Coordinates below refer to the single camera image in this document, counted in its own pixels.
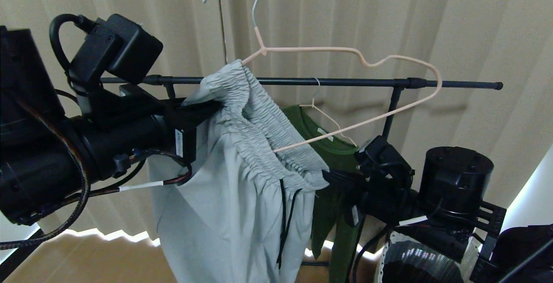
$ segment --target white wall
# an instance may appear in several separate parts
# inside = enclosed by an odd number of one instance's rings
[[[19,226],[10,223],[10,221],[0,213],[0,242],[28,239],[36,230],[37,224],[32,226]],[[4,262],[15,250],[0,250],[0,264]]]
[[[503,230],[553,224],[553,145],[507,209]]]

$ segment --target white label sticker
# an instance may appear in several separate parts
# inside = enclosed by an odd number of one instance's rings
[[[175,152],[179,157],[183,157],[182,153],[182,132],[175,130]]]
[[[359,223],[359,213],[357,212],[357,206],[353,206],[351,209],[351,213],[353,214],[353,224],[357,226]]]
[[[321,128],[318,128],[318,129],[317,129],[317,132],[321,133],[322,135],[328,134],[327,131],[325,131],[325,130],[323,130],[323,129],[321,129]],[[334,137],[327,137],[327,138],[328,138],[330,141],[334,141]]]

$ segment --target clothing rack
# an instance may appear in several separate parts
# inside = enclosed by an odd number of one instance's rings
[[[200,84],[203,78],[200,76],[161,76],[153,74],[146,76],[142,83],[152,86],[164,86],[170,99],[176,98],[175,84]],[[394,88],[391,93],[390,107],[388,111],[395,110],[397,102],[401,97],[401,92],[405,89],[420,89],[435,87],[436,81],[425,80],[421,78],[406,79],[315,79],[315,78],[257,78],[260,84],[265,86],[373,86]],[[102,83],[126,83],[119,78],[101,78]],[[469,88],[469,89],[492,89],[501,90],[502,82],[475,82],[475,81],[444,81],[443,88]],[[386,139],[390,134],[391,123],[394,116],[386,118],[382,136]]]

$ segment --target light gray pants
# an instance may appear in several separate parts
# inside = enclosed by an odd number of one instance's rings
[[[309,145],[273,153],[303,138],[241,61],[205,77],[185,104],[210,99],[223,109],[197,129],[194,176],[153,189],[165,257],[180,283],[293,283],[328,167]],[[166,157],[148,161],[151,181],[180,171]]]

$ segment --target curtain fold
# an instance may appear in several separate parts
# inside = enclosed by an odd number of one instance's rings
[[[251,23],[254,0],[0,0],[0,22],[32,30],[54,86],[69,90],[49,45],[51,19],[61,13],[106,19],[120,13],[142,23],[164,43],[150,73],[206,76],[225,62],[258,49]],[[425,153],[435,146],[475,149],[496,168],[486,200],[509,206],[553,143],[553,0],[259,0],[257,25],[267,46],[344,46],[359,49],[369,62],[389,54],[429,61],[445,80],[501,81],[503,90],[448,89],[434,100],[395,116],[389,141],[417,170],[418,188]],[[83,42],[71,25],[61,29],[63,47],[73,57]],[[423,67],[390,62],[363,67],[344,53],[269,53],[251,63],[257,76],[301,78],[431,79]],[[116,92],[117,86],[106,88]],[[162,86],[144,86],[166,98]],[[187,96],[196,86],[176,86]],[[266,86],[279,104],[310,102],[314,87]],[[405,90],[400,105],[431,93]],[[389,88],[322,88],[317,104],[348,126],[385,112]],[[77,106],[61,100],[67,116]],[[334,125],[317,112],[310,115],[328,130]],[[384,121],[345,133],[363,143],[381,133]],[[146,181],[142,171],[132,183]],[[95,188],[107,185],[99,183]],[[73,207],[40,222],[47,232]],[[138,190],[95,197],[72,226],[98,228],[104,234],[148,230],[156,237],[150,194]]]

